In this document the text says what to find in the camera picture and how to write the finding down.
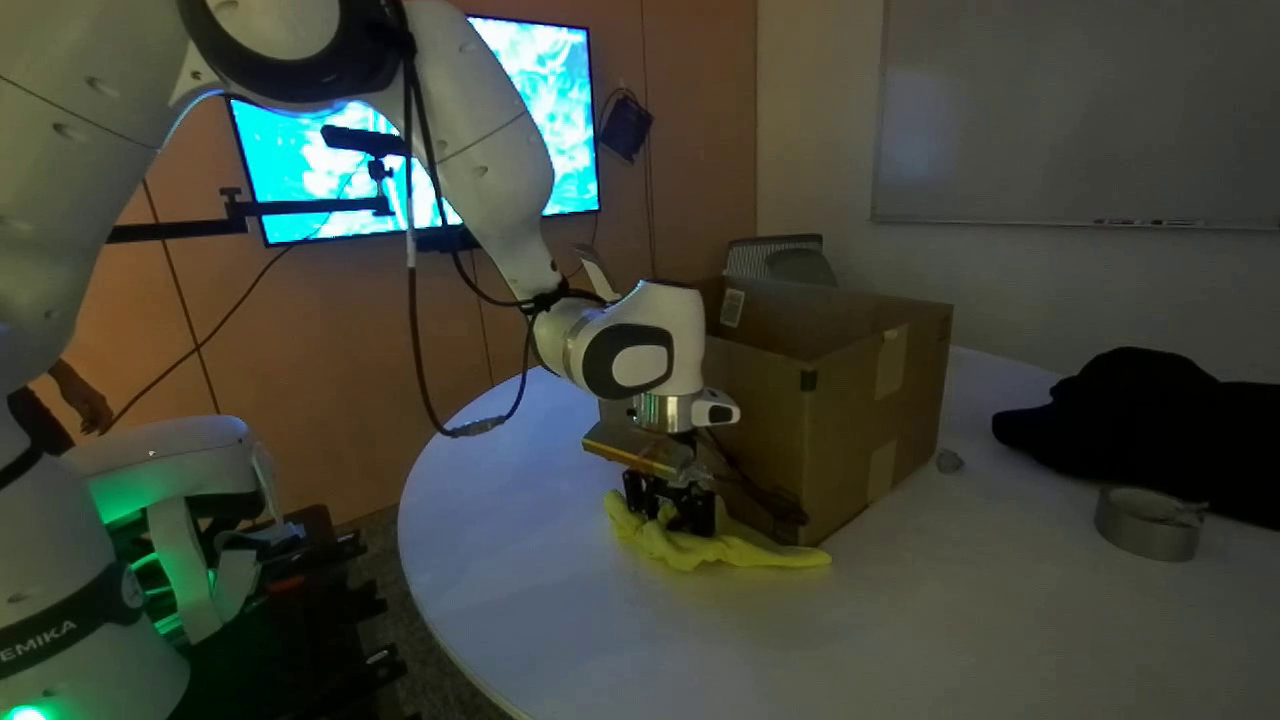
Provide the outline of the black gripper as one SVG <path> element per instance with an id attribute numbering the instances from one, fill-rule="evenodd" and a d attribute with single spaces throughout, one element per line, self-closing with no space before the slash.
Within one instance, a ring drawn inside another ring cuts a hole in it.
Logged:
<path id="1" fill-rule="evenodd" d="M 716 531 L 716 472 L 690 430 L 648 441 L 625 469 L 625 505 L 672 531 Z"/>

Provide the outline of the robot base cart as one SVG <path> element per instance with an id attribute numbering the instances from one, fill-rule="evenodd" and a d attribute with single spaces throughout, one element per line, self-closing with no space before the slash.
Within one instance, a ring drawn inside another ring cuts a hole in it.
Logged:
<path id="1" fill-rule="evenodd" d="M 367 552 L 312 505 L 278 510 L 238 414 L 158 421 L 80 445 L 72 469 L 192 680 L 166 720 L 380 720 L 404 674 L 360 623 L 385 611 L 348 564 Z"/>

